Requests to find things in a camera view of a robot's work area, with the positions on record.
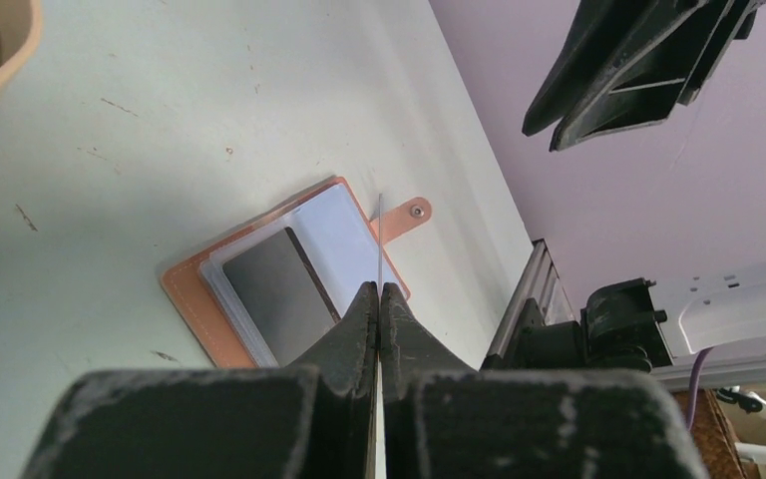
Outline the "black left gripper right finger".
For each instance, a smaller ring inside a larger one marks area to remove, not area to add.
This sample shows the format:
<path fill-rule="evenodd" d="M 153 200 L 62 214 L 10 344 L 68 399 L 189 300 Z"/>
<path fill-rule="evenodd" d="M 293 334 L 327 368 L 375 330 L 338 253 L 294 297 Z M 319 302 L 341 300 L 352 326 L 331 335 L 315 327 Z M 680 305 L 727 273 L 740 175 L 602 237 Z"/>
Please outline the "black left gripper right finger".
<path fill-rule="evenodd" d="M 379 312 L 391 478 L 704 478 L 673 397 L 628 370 L 478 371 L 384 285 Z"/>

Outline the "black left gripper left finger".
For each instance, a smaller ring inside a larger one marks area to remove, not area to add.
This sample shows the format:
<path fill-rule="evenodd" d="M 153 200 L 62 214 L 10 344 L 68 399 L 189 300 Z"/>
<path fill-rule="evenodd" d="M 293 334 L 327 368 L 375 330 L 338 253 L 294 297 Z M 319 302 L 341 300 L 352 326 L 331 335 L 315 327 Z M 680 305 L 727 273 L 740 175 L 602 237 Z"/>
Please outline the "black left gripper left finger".
<path fill-rule="evenodd" d="M 370 478 L 379 294 L 277 368 L 87 373 L 53 408 L 26 478 Z"/>

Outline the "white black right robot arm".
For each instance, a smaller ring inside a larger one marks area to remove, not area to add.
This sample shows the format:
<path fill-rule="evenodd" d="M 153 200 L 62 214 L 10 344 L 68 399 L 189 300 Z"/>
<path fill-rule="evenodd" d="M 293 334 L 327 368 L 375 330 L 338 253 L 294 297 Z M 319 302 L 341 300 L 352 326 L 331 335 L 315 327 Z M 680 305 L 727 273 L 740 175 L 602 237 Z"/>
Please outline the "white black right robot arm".
<path fill-rule="evenodd" d="M 582 1 L 522 131 L 563 151 L 664 122 L 699 94 L 722 55 L 752 30 L 757 1 Z M 643 277 L 592 293 L 579 320 L 517 324 L 519 365 L 648 372 L 717 346 L 766 337 L 766 262 L 678 280 Z"/>

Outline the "beige oval card tray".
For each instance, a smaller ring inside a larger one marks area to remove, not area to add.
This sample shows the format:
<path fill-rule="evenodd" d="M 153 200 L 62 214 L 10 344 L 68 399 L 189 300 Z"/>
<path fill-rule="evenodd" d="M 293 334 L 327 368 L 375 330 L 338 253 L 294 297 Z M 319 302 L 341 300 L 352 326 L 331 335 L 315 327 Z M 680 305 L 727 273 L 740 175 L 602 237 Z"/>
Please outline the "beige oval card tray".
<path fill-rule="evenodd" d="M 36 53 L 42 32 L 40 0 L 0 0 L 0 95 Z"/>

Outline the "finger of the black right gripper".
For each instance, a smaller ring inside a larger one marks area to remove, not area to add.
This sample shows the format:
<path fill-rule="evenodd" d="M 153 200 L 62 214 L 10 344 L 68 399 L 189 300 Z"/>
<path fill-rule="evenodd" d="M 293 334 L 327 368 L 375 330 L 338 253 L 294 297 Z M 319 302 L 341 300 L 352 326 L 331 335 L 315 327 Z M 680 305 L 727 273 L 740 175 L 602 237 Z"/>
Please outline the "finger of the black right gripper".
<path fill-rule="evenodd" d="M 595 138 L 663 122 L 699 58 L 697 1 L 582 1 L 522 132 Z"/>
<path fill-rule="evenodd" d="M 760 1 L 582 1 L 548 77 L 551 151 L 663 123 L 689 105 Z"/>

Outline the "pink leather card holder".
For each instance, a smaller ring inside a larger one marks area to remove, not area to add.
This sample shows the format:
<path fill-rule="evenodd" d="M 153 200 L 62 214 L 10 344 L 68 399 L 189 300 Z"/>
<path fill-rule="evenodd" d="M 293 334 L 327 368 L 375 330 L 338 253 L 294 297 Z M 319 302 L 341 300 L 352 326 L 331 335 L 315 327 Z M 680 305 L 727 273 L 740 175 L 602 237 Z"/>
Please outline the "pink leather card holder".
<path fill-rule="evenodd" d="M 384 281 L 408 294 L 385 246 L 427 223 L 433 206 L 423 197 L 414 197 L 383 212 Z M 291 228 L 342 318 L 361 284 L 377 281 L 376 219 L 362 211 L 344 178 L 331 177 L 205 244 L 163 272 L 160 283 L 215 366 L 266 367 L 267 348 L 222 266 Z"/>

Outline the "silver VIP card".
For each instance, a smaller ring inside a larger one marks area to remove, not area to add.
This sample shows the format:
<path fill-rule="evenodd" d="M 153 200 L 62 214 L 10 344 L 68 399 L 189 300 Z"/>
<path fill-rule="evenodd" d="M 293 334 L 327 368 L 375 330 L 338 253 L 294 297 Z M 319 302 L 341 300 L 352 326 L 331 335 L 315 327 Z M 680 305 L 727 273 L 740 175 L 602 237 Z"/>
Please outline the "silver VIP card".
<path fill-rule="evenodd" d="M 384 245 L 383 245 L 383 215 L 384 215 L 384 196 L 382 193 L 378 195 L 378 208 L 377 208 L 377 227 L 376 227 L 376 234 L 377 234 L 377 244 L 378 244 L 378 255 L 377 255 L 377 290 L 378 292 L 381 292 L 383 289 L 383 286 L 385 284 L 384 281 L 384 274 L 383 274 L 383 263 L 384 263 Z"/>

